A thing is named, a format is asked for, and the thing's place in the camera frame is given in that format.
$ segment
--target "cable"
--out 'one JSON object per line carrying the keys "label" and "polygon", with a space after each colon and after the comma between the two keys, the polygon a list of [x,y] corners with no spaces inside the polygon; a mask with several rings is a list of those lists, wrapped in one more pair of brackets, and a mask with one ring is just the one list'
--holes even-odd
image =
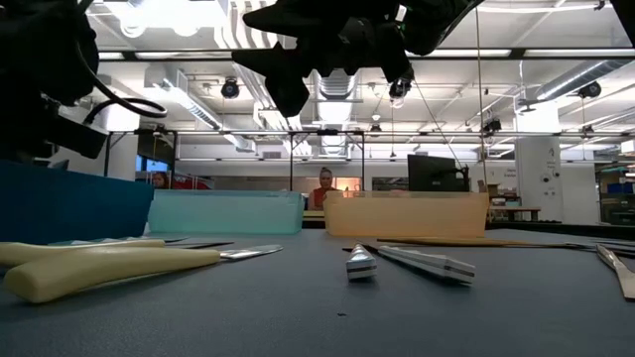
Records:
{"label": "cable", "polygon": [[426,97],[424,96],[424,93],[421,91],[421,88],[419,87],[419,84],[417,83],[417,81],[415,79],[413,79],[413,81],[415,82],[415,85],[417,86],[417,90],[419,90],[419,95],[421,95],[421,98],[424,100],[424,104],[426,104],[426,109],[428,109],[428,112],[430,113],[430,117],[433,118],[433,121],[435,122],[435,125],[437,125],[437,129],[439,129],[439,132],[441,133],[442,138],[444,138],[444,141],[447,144],[447,147],[452,152],[452,155],[454,156],[454,159],[456,160],[458,165],[460,167],[463,167],[463,164],[461,163],[461,161],[456,156],[456,153],[454,152],[454,149],[452,148],[452,146],[449,144],[449,141],[445,137],[444,131],[441,129],[441,125],[439,125],[439,122],[437,122],[437,118],[435,118],[435,114],[433,113],[432,109],[430,109],[430,105],[428,105],[428,100],[426,100]]}
{"label": "cable", "polygon": [[483,133],[483,127],[485,127],[485,116],[483,115],[483,73],[481,67],[480,58],[480,22],[478,18],[478,8],[475,9],[476,13],[476,48],[477,60],[478,60],[478,100],[480,102],[480,159],[483,161],[483,180],[485,187],[487,187],[487,167],[485,164],[485,135]]}
{"label": "cable", "polygon": [[[92,2],[93,0],[82,0],[79,4],[77,4],[78,14],[80,16],[83,16],[83,14],[86,12],[86,10],[88,10],[88,7],[92,4]],[[88,116],[86,116],[86,119],[84,119],[84,124],[91,124],[94,121],[95,116],[101,110],[103,110],[105,107],[112,104],[121,105],[122,107],[130,110],[133,113],[146,116],[149,118],[161,119],[168,116],[168,111],[166,110],[166,108],[164,108],[158,103],[155,103],[147,99],[142,99],[142,98],[123,99],[119,97],[117,94],[113,93],[110,89],[108,89],[108,87],[103,82],[101,82],[101,80],[99,80],[97,75],[92,71],[92,69],[86,62],[86,59],[84,58],[83,53],[81,52],[81,47],[79,46],[79,43],[75,43],[75,54],[79,57],[79,62],[81,66],[83,67],[83,69],[86,71],[86,73],[88,73],[88,75],[90,75],[90,77],[92,77],[94,86],[97,87],[97,89],[99,89],[99,91],[102,92],[106,97],[108,97],[108,100],[95,106],[90,111]],[[145,110],[138,106],[133,105],[132,103],[146,105],[156,109],[157,111]]]}

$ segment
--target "knife handle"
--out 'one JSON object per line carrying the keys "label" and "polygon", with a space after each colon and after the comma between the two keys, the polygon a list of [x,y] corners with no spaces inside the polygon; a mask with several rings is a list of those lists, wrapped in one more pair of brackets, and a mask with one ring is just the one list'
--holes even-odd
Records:
{"label": "knife handle", "polygon": [[50,255],[94,247],[164,247],[161,239],[136,239],[112,243],[78,244],[72,246],[40,246],[25,243],[0,243],[0,266],[15,267]]}
{"label": "knife handle", "polygon": [[47,302],[102,283],[217,263],[215,250],[95,247],[75,249],[15,267],[5,288],[33,303]]}

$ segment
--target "fluorescent light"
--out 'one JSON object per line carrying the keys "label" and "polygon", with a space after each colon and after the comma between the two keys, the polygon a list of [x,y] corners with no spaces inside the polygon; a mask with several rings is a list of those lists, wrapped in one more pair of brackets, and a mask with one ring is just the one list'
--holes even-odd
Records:
{"label": "fluorescent light", "polygon": [[[511,50],[481,50],[481,57],[509,57]],[[478,57],[478,50],[439,49],[434,50],[427,57]]]}
{"label": "fluorescent light", "polygon": [[241,130],[232,130],[231,134],[235,135],[289,135],[288,132],[285,131],[241,131]]}
{"label": "fluorescent light", "polygon": [[620,151],[622,154],[630,154],[635,152],[635,141],[629,140],[620,144]]}
{"label": "fluorescent light", "polygon": [[122,53],[99,53],[99,60],[123,60]]}
{"label": "fluorescent light", "polygon": [[166,60],[170,57],[177,56],[179,53],[161,53],[161,52],[140,52],[136,53],[137,59],[140,60]]}
{"label": "fluorescent light", "polygon": [[137,52],[139,60],[229,60],[231,54],[219,51]]}
{"label": "fluorescent light", "polygon": [[526,57],[629,57],[635,56],[633,49],[549,49],[527,50]]}
{"label": "fluorescent light", "polygon": [[227,20],[227,2],[153,0],[140,6],[128,1],[107,1],[103,4],[119,19],[122,33],[136,38],[147,28],[173,29],[177,35],[189,37],[200,28],[212,28]]}
{"label": "fluorescent light", "polygon": [[[612,8],[613,5],[606,4],[605,7]],[[549,14],[549,13],[565,12],[565,11],[590,10],[595,8],[597,8],[597,4],[549,7],[549,8],[498,8],[498,7],[479,6],[478,11],[484,12],[484,13],[498,13],[498,14]]]}
{"label": "fluorescent light", "polygon": [[198,136],[198,135],[218,135],[220,134],[220,132],[217,131],[180,131],[179,135],[192,135],[192,136]]}

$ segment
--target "security camera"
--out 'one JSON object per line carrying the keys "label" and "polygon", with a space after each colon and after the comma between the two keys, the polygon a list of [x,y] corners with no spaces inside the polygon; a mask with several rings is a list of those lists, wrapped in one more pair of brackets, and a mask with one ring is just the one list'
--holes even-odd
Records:
{"label": "security camera", "polygon": [[240,88],[238,88],[238,80],[236,77],[225,78],[225,83],[222,85],[222,88],[220,88],[220,94],[222,94],[225,99],[234,99],[238,97],[238,94],[240,94]]}

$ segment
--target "gray table surface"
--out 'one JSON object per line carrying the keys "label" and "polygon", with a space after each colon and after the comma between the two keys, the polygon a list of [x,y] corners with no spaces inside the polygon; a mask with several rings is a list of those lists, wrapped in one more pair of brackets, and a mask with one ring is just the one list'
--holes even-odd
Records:
{"label": "gray table surface", "polygon": [[[514,230],[499,239],[587,242]],[[345,240],[216,237],[282,252],[110,284],[30,305],[0,289],[6,356],[632,356],[635,303],[594,253],[420,248],[476,266],[445,285],[378,258],[374,283],[349,283]]]}

